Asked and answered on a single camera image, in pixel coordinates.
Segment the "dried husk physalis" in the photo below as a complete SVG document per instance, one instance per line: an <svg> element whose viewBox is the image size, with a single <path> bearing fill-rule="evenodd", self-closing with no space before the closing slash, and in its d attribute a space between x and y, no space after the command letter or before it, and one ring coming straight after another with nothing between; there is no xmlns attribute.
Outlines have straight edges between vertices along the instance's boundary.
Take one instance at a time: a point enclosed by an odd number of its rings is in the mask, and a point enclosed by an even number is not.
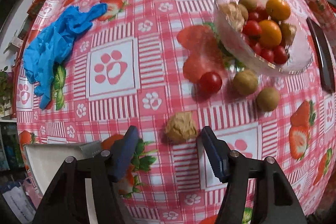
<svg viewBox="0 0 336 224"><path fill-rule="evenodd" d="M198 136L198 129L192 112L179 112L170 117L165 127L165 134L175 144L195 139Z"/></svg>

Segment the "white tray with grey rim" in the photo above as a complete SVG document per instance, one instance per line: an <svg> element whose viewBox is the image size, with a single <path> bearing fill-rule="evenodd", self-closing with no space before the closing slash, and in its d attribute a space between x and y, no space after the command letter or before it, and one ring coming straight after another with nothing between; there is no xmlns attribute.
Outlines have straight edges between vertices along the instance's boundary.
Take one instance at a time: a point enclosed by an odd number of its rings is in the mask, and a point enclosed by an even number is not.
<svg viewBox="0 0 336 224"><path fill-rule="evenodd" d="M96 156L101 159L101 143L26 144L24 149L44 196L33 223L98 223L94 178L85 168Z"/></svg>

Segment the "green-brown kiwi near bowl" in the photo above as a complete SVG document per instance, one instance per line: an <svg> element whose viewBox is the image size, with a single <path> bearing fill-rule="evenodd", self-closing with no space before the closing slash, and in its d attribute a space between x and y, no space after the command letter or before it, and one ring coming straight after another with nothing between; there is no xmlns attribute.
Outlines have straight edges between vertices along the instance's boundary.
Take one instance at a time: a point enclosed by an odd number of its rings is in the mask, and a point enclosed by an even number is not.
<svg viewBox="0 0 336 224"><path fill-rule="evenodd" d="M258 89L258 77L253 71L244 69L235 75L232 85L241 96L248 96Z"/></svg>

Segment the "green potted plant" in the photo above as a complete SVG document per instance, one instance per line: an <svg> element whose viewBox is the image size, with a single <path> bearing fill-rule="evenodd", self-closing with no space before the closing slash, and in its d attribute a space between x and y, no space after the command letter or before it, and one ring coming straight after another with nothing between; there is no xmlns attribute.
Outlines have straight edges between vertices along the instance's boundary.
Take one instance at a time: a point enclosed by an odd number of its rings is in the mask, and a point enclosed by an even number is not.
<svg viewBox="0 0 336 224"><path fill-rule="evenodd" d="M13 97L13 73L9 67L1 69L0 82L0 114L1 118L12 114L12 97Z"/></svg>

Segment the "red cherry tomato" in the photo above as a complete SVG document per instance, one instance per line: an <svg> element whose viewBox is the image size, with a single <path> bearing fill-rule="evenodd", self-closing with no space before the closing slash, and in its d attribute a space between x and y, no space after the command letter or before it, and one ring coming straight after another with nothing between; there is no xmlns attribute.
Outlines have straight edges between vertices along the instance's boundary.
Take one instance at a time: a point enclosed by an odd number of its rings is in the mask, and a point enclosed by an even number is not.
<svg viewBox="0 0 336 224"><path fill-rule="evenodd" d="M212 95L222 88L222 78L216 72L207 72L199 80L199 87L203 94Z"/></svg>

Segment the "black smartphone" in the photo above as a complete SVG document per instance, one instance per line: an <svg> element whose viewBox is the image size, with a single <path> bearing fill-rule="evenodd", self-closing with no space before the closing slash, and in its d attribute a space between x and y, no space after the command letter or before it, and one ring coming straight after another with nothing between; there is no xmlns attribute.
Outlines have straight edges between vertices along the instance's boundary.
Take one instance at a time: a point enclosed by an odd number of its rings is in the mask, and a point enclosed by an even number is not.
<svg viewBox="0 0 336 224"><path fill-rule="evenodd" d="M310 17L306 22L317 54L322 89L328 93L335 93L335 76L326 36L322 28Z"/></svg>

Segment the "crumpled blue nitrile glove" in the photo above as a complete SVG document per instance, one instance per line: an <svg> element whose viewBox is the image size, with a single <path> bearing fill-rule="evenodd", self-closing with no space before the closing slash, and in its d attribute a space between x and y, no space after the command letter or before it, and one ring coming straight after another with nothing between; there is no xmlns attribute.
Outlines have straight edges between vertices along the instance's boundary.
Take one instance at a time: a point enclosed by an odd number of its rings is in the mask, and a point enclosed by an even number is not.
<svg viewBox="0 0 336 224"><path fill-rule="evenodd" d="M45 109L51 100L54 65L61 64L72 52L75 40L92 26L92 21L108 10L99 3L87 12L77 6L67 7L57 20L44 28L23 52L23 67L29 83L38 83L34 94L41 98L39 107Z"/></svg>

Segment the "pink strawberry checkered tablecloth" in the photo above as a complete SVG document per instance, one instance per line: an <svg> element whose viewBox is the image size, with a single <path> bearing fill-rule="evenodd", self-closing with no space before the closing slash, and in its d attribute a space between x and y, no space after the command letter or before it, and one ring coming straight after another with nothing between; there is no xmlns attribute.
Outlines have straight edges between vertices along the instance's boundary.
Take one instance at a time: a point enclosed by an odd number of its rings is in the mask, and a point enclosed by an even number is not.
<svg viewBox="0 0 336 224"><path fill-rule="evenodd" d="M258 89L241 96L232 85L248 69L224 49L214 25L214 0L46 0L27 39L69 6L87 12L106 3L107 12L57 65L45 109L24 68L17 83L17 126L22 154L26 144L76 144L116 139L130 125L139 130L132 169L122 180L127 208L142 223L198 223L219 208L224 186L211 173L195 140L171 144L165 136L175 113L190 111L197 125L214 132L244 156L274 157L305 214L322 200L335 162L335 95L322 89L306 19L326 28L335 16L326 0L289 0L305 23L313 52L299 75L258 74ZM207 72L222 78L210 96L199 80ZM261 111L258 94L280 93L276 109Z"/></svg>

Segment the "orange fruit in bowl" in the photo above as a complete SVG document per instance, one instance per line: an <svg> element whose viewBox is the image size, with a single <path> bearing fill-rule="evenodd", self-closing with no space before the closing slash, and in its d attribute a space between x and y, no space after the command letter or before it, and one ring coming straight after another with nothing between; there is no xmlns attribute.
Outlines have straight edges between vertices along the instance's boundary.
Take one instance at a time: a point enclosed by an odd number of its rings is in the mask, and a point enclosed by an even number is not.
<svg viewBox="0 0 336 224"><path fill-rule="evenodd" d="M274 48L282 41L282 32L278 23L273 20L262 20L259 22L261 35L259 43L264 48Z"/></svg>
<svg viewBox="0 0 336 224"><path fill-rule="evenodd" d="M276 21L287 20L291 15L290 6L285 0L268 0L265 10Z"/></svg>

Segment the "clear glass fruit bowl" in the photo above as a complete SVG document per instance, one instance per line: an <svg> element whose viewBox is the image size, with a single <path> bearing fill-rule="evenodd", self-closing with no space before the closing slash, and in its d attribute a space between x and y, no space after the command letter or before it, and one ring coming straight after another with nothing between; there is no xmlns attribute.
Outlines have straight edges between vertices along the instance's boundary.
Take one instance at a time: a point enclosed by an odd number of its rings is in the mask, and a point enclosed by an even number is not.
<svg viewBox="0 0 336 224"><path fill-rule="evenodd" d="M299 75L313 62L289 0L214 0L214 24L224 49L258 74Z"/></svg>

